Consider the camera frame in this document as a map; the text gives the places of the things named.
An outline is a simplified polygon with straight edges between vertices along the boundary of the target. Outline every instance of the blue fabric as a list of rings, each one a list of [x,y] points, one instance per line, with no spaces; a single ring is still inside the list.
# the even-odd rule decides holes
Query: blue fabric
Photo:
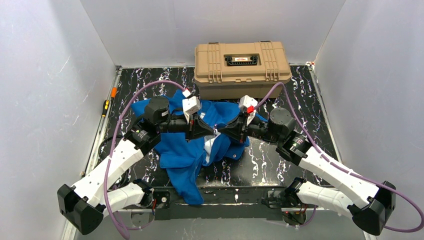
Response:
[[[172,98],[165,97],[169,99],[170,112],[175,108],[182,108],[182,101],[185,97],[181,90],[177,90]],[[138,101],[131,105],[137,117],[144,113],[145,106],[149,103],[149,100]],[[199,114],[205,113],[203,121],[210,127],[226,125],[236,118],[240,112],[239,106],[235,103],[207,100],[201,100],[200,102],[201,110]],[[186,142],[184,133],[163,133],[160,139],[160,143],[155,147],[155,150],[160,154],[159,166],[166,169],[175,190],[190,205],[199,205],[204,202],[196,186],[196,179],[201,167],[220,161],[223,157],[238,160],[244,148],[249,146],[249,139],[244,143],[240,143],[225,134],[220,134],[213,142],[208,163],[206,161],[207,153],[204,150],[205,139],[203,137]]]

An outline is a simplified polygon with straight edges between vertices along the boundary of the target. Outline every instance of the red tag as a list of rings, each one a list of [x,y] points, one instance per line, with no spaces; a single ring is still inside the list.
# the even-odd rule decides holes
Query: red tag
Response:
[[[250,107],[247,108],[247,113],[251,114],[251,113],[253,113],[254,110],[255,110],[255,108],[253,106],[250,106]]]

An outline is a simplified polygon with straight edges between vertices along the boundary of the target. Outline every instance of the plastic storage case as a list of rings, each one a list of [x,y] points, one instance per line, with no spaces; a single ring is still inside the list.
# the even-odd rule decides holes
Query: plastic storage case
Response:
[[[292,78],[279,41],[210,42],[199,44],[194,56],[194,79],[204,100],[263,98],[275,83]],[[278,97],[281,90],[278,87],[270,98]]]

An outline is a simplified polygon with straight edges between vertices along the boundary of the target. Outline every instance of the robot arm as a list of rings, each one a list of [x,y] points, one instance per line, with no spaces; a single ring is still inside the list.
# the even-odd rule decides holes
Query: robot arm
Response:
[[[352,218],[365,232],[380,235],[395,209],[395,195],[332,166],[331,163],[354,173],[328,155],[325,156],[329,162],[326,161],[322,157],[324,151],[318,149],[322,152],[318,153],[308,139],[295,130],[296,120],[287,109],[273,109],[268,121],[264,122],[255,116],[256,104],[253,98],[244,96],[240,100],[239,116],[227,126],[219,128],[218,132],[241,142],[249,136],[276,144],[276,151],[286,161],[322,177],[336,188],[321,187],[296,178],[279,198],[292,206],[312,204],[330,209]],[[395,188],[387,181],[383,184]]]
[[[186,97],[183,100],[183,115],[170,114],[169,101],[163,96],[150,99],[144,114],[113,151],[107,174],[108,189],[161,141],[161,133],[185,133],[187,141],[213,135],[214,130],[197,114],[201,107],[199,100],[195,96]],[[102,161],[84,178],[72,186],[64,184],[57,191],[60,213],[83,235],[91,233],[108,215],[103,195],[107,164],[108,161]],[[112,190],[108,193],[112,211],[129,205],[148,206],[153,191],[142,179]]]

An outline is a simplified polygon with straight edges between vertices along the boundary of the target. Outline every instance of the black handle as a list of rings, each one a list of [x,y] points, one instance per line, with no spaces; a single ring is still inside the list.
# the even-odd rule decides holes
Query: black handle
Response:
[[[228,66],[256,66],[258,65],[258,56],[226,56],[225,61]]]

